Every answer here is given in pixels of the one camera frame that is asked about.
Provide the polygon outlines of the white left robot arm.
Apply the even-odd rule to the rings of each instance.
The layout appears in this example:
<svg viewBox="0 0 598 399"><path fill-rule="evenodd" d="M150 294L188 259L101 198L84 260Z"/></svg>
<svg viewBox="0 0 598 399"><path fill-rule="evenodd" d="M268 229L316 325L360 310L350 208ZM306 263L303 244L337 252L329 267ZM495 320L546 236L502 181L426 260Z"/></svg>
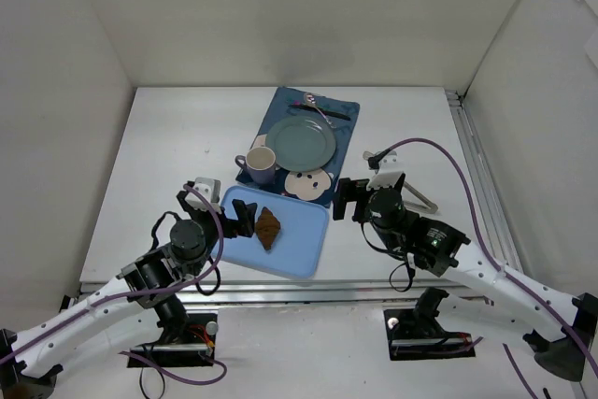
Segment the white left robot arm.
<svg viewBox="0 0 598 399"><path fill-rule="evenodd" d="M227 238L251 237L257 206L235 200L229 219L216 202L181 191L188 217L175 217L168 243L125 266L100 290L29 330L1 332L1 391L6 398L48 398L59 374L121 352L177 337L188 320L180 290L216 271Z"/></svg>

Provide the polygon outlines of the silver metal tongs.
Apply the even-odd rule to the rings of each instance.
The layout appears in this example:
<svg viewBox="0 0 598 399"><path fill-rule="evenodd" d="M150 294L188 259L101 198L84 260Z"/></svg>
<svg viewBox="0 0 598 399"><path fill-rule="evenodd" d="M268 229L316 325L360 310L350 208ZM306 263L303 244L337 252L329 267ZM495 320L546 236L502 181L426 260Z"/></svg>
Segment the silver metal tongs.
<svg viewBox="0 0 598 399"><path fill-rule="evenodd" d="M438 205L431 201L427 196L410 185L407 181L404 182L404 190L417 199L416 202L405 200L404 203L407 208L426 214L436 214L438 212Z"/></svg>

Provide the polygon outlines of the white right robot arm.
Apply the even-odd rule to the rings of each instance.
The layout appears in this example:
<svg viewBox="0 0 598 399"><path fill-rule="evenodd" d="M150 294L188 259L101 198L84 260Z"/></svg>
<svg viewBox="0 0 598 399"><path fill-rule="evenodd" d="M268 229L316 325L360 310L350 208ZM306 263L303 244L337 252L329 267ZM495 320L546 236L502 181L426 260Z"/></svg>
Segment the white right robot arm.
<svg viewBox="0 0 598 399"><path fill-rule="evenodd" d="M354 204L353 221L370 224L383 243L380 253L417 269L457 282L512 312L510 323L523 323L522 339L535 361L552 375L579 382L587 365L595 367L590 347L597 329L597 299L554 291L521 272L501 265L481 241L473 242L442 221L406 209L403 178L391 187L372 188L367 179L339 180L333 218L344 218Z"/></svg>

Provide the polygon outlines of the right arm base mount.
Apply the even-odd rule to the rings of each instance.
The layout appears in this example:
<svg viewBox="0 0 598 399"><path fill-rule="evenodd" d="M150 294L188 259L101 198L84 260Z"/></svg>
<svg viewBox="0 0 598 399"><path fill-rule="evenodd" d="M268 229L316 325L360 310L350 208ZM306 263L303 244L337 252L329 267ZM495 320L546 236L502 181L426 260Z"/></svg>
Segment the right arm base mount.
<svg viewBox="0 0 598 399"><path fill-rule="evenodd" d="M474 358L475 339L448 332L435 321L419 321L413 309L384 309L389 358L392 362Z"/></svg>

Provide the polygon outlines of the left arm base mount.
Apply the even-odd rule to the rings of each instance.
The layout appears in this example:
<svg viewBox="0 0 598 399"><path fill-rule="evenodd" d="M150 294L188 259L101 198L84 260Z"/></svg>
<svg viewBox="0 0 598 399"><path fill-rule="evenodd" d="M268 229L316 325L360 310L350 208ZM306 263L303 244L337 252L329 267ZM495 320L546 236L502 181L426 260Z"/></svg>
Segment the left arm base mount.
<svg viewBox="0 0 598 399"><path fill-rule="evenodd" d="M194 312L176 337L161 336L155 343L139 345L129 351L164 368L212 366L217 332L215 311Z"/></svg>

